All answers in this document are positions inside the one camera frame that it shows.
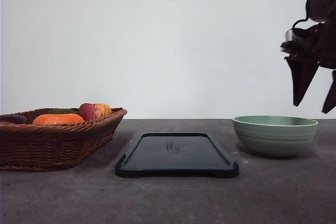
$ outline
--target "tangerine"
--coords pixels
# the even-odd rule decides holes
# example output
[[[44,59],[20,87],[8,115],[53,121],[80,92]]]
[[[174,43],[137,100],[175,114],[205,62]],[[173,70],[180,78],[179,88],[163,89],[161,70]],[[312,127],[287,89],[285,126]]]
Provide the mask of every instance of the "tangerine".
[[[36,117],[31,124],[76,124],[84,119],[77,114],[44,114]]]

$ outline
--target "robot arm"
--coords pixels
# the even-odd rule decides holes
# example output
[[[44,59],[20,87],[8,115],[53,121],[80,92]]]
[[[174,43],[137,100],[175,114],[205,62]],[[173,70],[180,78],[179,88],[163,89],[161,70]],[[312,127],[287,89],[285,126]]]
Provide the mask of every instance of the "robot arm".
[[[293,80],[293,103],[302,101],[317,69],[333,69],[334,82],[324,102],[322,112],[328,113],[336,106],[336,0],[307,0],[307,18],[294,23],[286,32],[283,52]],[[308,29],[295,25],[308,18],[319,22]]]

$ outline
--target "white wall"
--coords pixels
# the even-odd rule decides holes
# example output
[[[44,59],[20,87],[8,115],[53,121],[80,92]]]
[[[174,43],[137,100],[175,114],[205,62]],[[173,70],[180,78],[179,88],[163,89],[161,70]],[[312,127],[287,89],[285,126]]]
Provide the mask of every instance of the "white wall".
[[[1,112],[105,102],[128,119],[335,118],[320,112],[328,69],[292,105],[280,44],[305,1],[1,0]]]
[[[1,12],[0,12],[0,34],[1,34]],[[1,114],[1,44],[0,43],[0,114]]]

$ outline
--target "gray countertop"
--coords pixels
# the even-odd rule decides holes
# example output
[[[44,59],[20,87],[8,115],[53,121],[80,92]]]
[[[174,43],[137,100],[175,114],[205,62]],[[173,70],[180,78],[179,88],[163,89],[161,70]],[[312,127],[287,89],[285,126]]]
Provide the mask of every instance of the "gray countertop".
[[[255,156],[230,120],[122,120],[113,140],[58,172],[1,171],[1,223],[336,223],[336,120],[295,158]],[[139,132],[209,132],[235,178],[121,178],[114,165]]]

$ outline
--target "purple eggplant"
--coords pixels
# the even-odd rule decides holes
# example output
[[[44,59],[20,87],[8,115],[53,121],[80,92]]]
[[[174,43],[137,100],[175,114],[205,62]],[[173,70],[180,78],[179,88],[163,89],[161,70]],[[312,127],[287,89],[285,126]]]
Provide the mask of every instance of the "purple eggplant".
[[[9,115],[0,115],[0,124],[1,123],[27,124],[28,121],[24,116],[9,114]]]

